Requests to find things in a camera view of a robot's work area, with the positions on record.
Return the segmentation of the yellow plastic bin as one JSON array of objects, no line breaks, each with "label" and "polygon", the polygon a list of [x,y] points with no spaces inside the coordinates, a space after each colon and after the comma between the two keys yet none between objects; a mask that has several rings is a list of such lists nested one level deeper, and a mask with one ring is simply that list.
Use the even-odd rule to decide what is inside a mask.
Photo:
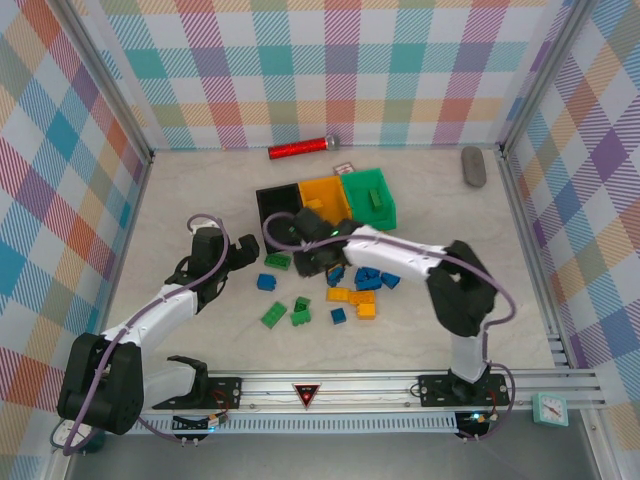
[{"label": "yellow plastic bin", "polygon": [[322,201],[323,207],[321,209],[312,210],[324,220],[336,225],[343,219],[352,218],[352,210],[339,176],[302,181],[298,183],[298,188],[304,207],[307,207],[308,200],[319,199]]}]

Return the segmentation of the mint square clock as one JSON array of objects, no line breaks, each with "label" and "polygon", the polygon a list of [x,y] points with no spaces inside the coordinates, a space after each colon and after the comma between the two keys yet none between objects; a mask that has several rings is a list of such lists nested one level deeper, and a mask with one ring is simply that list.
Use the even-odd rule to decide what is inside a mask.
[{"label": "mint square clock", "polygon": [[536,393],[531,397],[533,422],[549,427],[567,427],[569,414],[564,397],[552,393]]}]

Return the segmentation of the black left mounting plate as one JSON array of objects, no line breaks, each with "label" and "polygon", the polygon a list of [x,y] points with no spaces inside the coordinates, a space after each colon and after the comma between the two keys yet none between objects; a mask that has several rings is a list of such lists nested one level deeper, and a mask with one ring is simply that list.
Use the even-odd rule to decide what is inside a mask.
[{"label": "black left mounting plate", "polygon": [[209,377],[202,409],[237,410],[242,394],[241,377]]}]

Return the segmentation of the green plastic bin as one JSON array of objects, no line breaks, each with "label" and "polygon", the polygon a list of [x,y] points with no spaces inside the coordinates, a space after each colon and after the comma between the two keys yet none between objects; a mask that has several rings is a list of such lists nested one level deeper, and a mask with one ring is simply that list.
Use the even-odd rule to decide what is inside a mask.
[{"label": "green plastic bin", "polygon": [[[397,228],[395,200],[380,168],[344,174],[341,176],[341,181],[355,221],[382,231]],[[382,210],[372,210],[369,199],[370,189],[380,191],[384,203]]]}]

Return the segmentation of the black plastic bin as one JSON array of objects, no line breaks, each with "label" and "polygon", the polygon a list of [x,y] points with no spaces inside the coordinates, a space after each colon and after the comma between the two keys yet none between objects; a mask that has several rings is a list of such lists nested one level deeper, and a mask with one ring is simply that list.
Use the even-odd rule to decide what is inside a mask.
[{"label": "black plastic bin", "polygon": [[[256,191],[256,200],[260,218],[260,225],[278,212],[288,212],[296,215],[303,207],[297,183],[291,183]],[[278,243],[295,245],[296,238],[290,231],[291,220],[276,218],[269,223],[268,231]]]}]

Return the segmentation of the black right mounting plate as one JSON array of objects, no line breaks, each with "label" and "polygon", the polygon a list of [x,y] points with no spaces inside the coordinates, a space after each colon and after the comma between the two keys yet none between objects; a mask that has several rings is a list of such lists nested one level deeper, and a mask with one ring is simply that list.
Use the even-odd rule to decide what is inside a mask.
[{"label": "black right mounting plate", "polygon": [[510,395],[501,374],[489,373],[475,383],[449,374],[418,377],[422,407],[490,407],[507,406]]}]

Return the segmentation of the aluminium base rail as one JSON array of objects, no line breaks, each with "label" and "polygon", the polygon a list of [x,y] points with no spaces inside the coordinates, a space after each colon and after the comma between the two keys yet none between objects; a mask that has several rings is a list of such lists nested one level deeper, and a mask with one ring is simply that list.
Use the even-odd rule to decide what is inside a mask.
[{"label": "aluminium base rail", "polygon": [[[516,370],[507,374],[510,402],[516,409],[532,405],[531,397],[540,392],[564,397],[571,409],[602,408],[606,405],[596,374],[591,370]],[[440,371],[382,371],[382,372],[320,372],[320,373],[220,373],[210,377],[241,377],[240,407],[243,413],[379,413],[420,408],[445,410],[499,410],[507,406],[490,407],[422,407],[419,397],[418,377],[429,374],[446,374]],[[294,389],[294,383],[321,383],[322,386],[310,408],[305,410]]]}]

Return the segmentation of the black red triangle badge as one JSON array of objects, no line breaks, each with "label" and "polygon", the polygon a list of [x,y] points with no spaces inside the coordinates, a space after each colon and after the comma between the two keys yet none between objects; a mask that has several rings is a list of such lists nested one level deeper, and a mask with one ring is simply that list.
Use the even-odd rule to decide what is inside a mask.
[{"label": "black red triangle badge", "polygon": [[305,410],[308,410],[320,390],[321,383],[294,383],[293,389]]}]

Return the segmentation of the aluminium frame post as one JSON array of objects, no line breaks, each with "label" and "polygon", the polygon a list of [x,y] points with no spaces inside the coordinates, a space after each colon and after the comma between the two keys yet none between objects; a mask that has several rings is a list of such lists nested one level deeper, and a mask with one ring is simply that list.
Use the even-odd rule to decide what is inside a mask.
[{"label": "aluminium frame post", "polygon": [[560,9],[549,30],[550,38],[543,42],[538,51],[532,64],[533,73],[528,76],[523,93],[513,104],[513,112],[507,120],[505,133],[498,143],[503,158],[508,158],[519,138],[525,133],[535,110],[598,2],[599,0],[572,0],[568,6]]},{"label": "aluminium frame post", "polygon": [[107,102],[114,109],[115,116],[121,121],[125,133],[132,141],[135,149],[142,155],[146,164],[153,162],[154,153],[147,142],[125,97],[117,86],[116,80],[109,71],[99,49],[91,39],[81,16],[72,5],[72,0],[52,0],[69,23],[74,38],[79,44],[83,59],[89,65],[88,70],[97,80],[98,88],[106,95]]}]

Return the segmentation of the red glitter toy microphone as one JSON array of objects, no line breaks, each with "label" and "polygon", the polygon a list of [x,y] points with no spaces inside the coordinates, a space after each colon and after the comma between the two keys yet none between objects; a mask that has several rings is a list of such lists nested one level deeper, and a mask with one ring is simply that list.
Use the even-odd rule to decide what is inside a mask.
[{"label": "red glitter toy microphone", "polygon": [[325,137],[271,146],[268,148],[268,156],[270,160],[277,160],[321,151],[336,151],[339,148],[339,138],[335,135],[327,135]]}]

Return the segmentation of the grey oval stone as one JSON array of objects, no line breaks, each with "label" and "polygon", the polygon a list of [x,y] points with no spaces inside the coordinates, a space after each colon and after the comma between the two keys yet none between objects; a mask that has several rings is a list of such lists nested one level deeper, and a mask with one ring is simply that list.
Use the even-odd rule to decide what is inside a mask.
[{"label": "grey oval stone", "polygon": [[466,146],[461,151],[462,174],[465,183],[474,188],[482,188],[487,182],[483,152],[476,146]]}]

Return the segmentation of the black mounting plate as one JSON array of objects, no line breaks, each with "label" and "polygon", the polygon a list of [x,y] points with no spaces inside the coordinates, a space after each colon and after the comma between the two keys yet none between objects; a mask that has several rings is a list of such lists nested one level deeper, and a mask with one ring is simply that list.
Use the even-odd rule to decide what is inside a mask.
[{"label": "black mounting plate", "polygon": [[449,374],[418,377],[422,407],[490,407],[507,406],[510,395],[501,374],[489,373],[475,383]]},{"label": "black mounting plate", "polygon": [[241,377],[209,377],[202,409],[237,410],[242,394]]}]

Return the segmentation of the small electronics board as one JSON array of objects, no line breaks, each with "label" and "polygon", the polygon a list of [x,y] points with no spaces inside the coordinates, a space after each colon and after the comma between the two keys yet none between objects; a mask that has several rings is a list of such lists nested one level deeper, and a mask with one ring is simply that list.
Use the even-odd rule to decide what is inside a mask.
[{"label": "small electronics board", "polygon": [[213,432],[224,425],[228,420],[229,416],[224,412],[210,414],[202,418],[174,416],[171,421],[171,430],[174,432]]},{"label": "small electronics board", "polygon": [[491,425],[498,421],[497,412],[456,412],[458,432],[456,435],[463,439],[471,439],[486,435]]}]

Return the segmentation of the aluminium side bar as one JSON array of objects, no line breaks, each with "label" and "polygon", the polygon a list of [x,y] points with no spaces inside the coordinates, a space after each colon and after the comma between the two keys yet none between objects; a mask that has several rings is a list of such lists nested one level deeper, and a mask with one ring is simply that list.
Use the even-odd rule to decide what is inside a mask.
[{"label": "aluminium side bar", "polygon": [[571,352],[565,346],[564,327],[559,316],[557,302],[544,271],[537,239],[532,226],[528,222],[525,203],[517,185],[516,177],[508,159],[502,152],[498,151],[496,153],[496,161],[514,218],[542,323],[547,334],[554,366],[558,369],[570,369],[573,367]]}]

